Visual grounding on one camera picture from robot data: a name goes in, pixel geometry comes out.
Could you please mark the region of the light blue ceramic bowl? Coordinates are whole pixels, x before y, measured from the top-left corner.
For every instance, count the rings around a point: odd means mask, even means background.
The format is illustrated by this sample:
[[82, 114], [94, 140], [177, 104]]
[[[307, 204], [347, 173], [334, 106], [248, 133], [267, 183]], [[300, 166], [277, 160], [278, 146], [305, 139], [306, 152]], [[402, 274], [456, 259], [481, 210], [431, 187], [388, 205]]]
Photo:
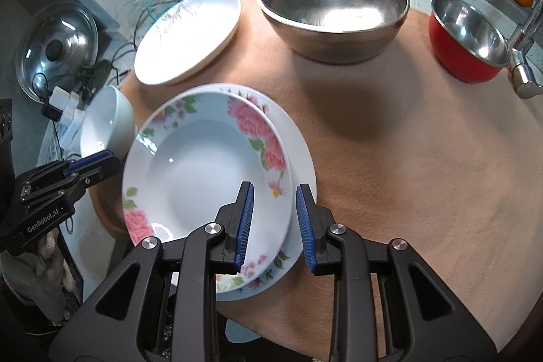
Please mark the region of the light blue ceramic bowl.
[[88, 157], [108, 150], [122, 160], [136, 132], [130, 101], [118, 88], [106, 85], [86, 109], [80, 136], [81, 156]]

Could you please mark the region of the floral deep plate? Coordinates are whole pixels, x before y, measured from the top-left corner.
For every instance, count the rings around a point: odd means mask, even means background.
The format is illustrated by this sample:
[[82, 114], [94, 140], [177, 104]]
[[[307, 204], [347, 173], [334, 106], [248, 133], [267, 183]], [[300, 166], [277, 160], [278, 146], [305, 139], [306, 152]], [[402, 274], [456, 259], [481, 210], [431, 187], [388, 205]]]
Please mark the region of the floral deep plate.
[[123, 218], [138, 244], [188, 236], [254, 186], [244, 282], [270, 266], [292, 216], [293, 173], [276, 127], [248, 99], [203, 91], [170, 100], [137, 133], [123, 171]]

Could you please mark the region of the floral plate underneath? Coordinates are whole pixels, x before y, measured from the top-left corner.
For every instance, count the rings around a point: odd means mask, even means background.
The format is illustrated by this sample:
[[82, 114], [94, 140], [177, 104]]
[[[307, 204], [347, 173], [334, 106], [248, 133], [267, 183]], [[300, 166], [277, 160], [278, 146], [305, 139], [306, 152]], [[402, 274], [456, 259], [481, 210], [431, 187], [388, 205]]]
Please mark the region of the floral plate underneath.
[[[317, 178], [310, 151], [302, 132], [286, 111], [269, 96], [248, 86], [234, 83], [212, 83], [211, 86], [213, 89], [232, 92], [243, 97], [252, 97], [255, 104], [264, 109], [264, 113], [283, 138], [291, 162], [295, 184], [309, 184], [313, 196], [316, 196]], [[241, 301], [260, 294], [284, 278], [302, 254], [303, 244], [294, 210], [283, 247], [270, 266], [243, 288], [217, 293], [217, 300], [222, 302]]]

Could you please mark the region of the plain white plate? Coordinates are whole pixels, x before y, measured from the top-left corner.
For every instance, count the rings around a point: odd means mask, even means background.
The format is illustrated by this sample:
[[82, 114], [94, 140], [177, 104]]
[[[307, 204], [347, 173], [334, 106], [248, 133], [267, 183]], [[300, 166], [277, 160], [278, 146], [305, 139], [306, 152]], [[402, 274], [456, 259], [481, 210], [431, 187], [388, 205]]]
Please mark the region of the plain white plate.
[[238, 30], [240, 0], [183, 0], [145, 33], [134, 74], [147, 86], [177, 83], [198, 73], [230, 43]]

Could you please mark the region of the red steel-lined bowl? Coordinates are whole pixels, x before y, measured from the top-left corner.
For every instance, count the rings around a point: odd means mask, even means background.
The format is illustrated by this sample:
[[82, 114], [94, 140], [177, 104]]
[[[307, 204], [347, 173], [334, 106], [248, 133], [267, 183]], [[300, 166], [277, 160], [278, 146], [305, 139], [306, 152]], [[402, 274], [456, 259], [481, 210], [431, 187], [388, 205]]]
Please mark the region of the red steel-lined bowl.
[[466, 83], [489, 82], [511, 60], [503, 34], [462, 0], [432, 0], [428, 33], [438, 61]]

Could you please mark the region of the large steel bowl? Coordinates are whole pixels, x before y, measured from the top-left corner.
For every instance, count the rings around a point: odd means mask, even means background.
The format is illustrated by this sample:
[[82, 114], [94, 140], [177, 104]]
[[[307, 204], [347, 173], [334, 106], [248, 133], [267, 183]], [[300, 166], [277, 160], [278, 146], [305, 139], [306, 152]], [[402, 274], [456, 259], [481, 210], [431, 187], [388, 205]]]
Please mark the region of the large steel bowl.
[[411, 0], [257, 0], [279, 38], [305, 58], [366, 61], [398, 35]]

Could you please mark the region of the chrome kitchen faucet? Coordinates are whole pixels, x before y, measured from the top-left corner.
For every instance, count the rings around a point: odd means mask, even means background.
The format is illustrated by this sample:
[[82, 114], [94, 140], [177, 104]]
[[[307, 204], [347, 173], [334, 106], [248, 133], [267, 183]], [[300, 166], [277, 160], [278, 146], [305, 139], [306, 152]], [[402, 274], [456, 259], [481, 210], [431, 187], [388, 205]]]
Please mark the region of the chrome kitchen faucet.
[[518, 24], [507, 41], [510, 55], [508, 70], [513, 89], [521, 99], [542, 94], [542, 83], [530, 68], [526, 55], [534, 44], [534, 36], [542, 27], [542, 0], [535, 1], [531, 13], [523, 24]]

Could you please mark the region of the white power adapter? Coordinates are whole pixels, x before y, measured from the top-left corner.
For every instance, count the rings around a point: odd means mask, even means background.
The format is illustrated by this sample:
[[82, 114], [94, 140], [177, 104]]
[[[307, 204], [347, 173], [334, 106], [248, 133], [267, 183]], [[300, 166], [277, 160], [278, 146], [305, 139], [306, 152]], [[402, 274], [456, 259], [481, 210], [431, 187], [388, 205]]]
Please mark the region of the white power adapter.
[[85, 118], [85, 110], [81, 97], [78, 93], [67, 92], [56, 85], [49, 98], [49, 105], [53, 110], [60, 112], [59, 123], [63, 127], [60, 137], [60, 147], [63, 150], [69, 148], [75, 139], [75, 135], [81, 129]]

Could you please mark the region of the steel pot lid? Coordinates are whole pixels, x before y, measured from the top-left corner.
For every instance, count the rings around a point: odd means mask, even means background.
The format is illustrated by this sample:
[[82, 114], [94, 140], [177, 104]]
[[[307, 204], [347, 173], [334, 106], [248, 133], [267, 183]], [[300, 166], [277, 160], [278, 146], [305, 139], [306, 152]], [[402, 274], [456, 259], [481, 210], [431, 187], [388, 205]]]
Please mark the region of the steel pot lid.
[[18, 84], [42, 103], [58, 86], [67, 92], [88, 83], [98, 54], [94, 17], [80, 4], [50, 4], [31, 20], [16, 52]]

